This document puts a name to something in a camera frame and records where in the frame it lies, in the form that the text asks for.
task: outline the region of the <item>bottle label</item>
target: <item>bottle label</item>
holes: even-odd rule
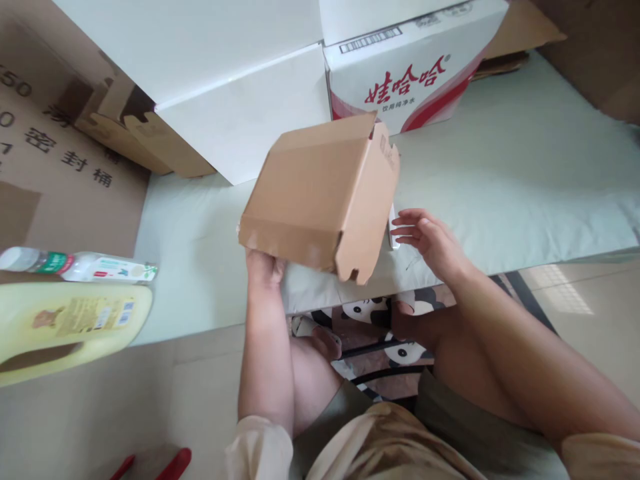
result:
[[[101,281],[136,283],[154,279],[158,267],[110,257],[100,257],[93,264],[93,276]]]
[[[60,252],[47,252],[47,259],[36,273],[64,273],[73,265],[73,255]]]
[[[56,337],[126,327],[135,310],[133,297],[74,297],[67,305],[37,309],[29,322],[33,329],[54,329]]]

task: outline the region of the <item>tiled floor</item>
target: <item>tiled floor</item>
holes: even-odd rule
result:
[[[640,408],[640,261],[546,265],[521,274],[560,337]]]
[[[522,274],[560,336],[640,406],[640,261]],[[184,479],[219,478],[237,419],[243,335],[230,327],[135,347],[0,389],[0,477],[108,478],[130,453],[162,465],[186,446]]]

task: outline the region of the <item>red chinese text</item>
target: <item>red chinese text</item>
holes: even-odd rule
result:
[[[446,57],[444,55],[438,58],[437,62],[435,62],[434,66],[430,68],[430,70],[420,74],[420,78],[416,77],[411,69],[413,68],[413,64],[410,64],[409,68],[407,68],[405,74],[402,76],[400,80],[393,83],[391,88],[391,92],[398,92],[398,95],[406,95],[409,93],[412,82],[417,81],[418,83],[424,83],[425,87],[433,85],[438,78],[440,73],[445,72],[446,70],[442,68],[442,62],[449,60],[449,55]],[[382,85],[376,83],[375,87],[369,89],[369,95],[365,99],[365,103],[386,103],[391,99],[389,95],[389,84],[391,84],[393,80],[391,79],[391,73],[386,72],[385,81]]]
[[[378,105],[389,101],[389,84],[391,83],[391,74],[387,72],[385,76],[385,82],[382,85],[375,84],[373,92],[369,89],[369,96],[365,100],[365,103],[373,103],[375,96],[378,95]]]
[[[434,66],[431,67],[431,70],[426,71],[422,75],[420,75],[420,83],[424,82],[425,87],[433,85],[435,83],[436,78],[438,78],[438,73],[442,73],[446,71],[444,70],[444,68],[442,68],[443,58],[445,58],[444,55],[438,58],[438,61],[435,63]]]

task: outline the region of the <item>barcode label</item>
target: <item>barcode label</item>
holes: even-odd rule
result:
[[[350,51],[368,47],[369,45],[373,45],[374,43],[378,43],[383,40],[397,37],[398,35],[402,35],[402,31],[400,30],[400,28],[394,27],[390,30],[384,30],[382,32],[374,33],[373,35],[369,35],[368,37],[362,37],[358,40],[340,45],[340,52],[348,53]]]
[[[104,307],[100,315],[98,315],[98,320],[95,322],[94,330],[100,330],[105,326],[107,320],[109,319],[109,315],[111,314],[111,307]]]
[[[120,320],[118,320],[118,327],[122,327],[123,325],[128,324],[130,316],[131,310],[122,312],[122,315],[120,315]]]

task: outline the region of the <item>khaki shorts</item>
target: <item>khaki shorts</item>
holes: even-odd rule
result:
[[[304,478],[340,428],[372,404],[368,396],[345,380],[320,417],[293,440],[289,478]],[[560,458],[541,434],[476,407],[438,382],[428,370],[420,376],[414,414],[488,479],[569,478]]]

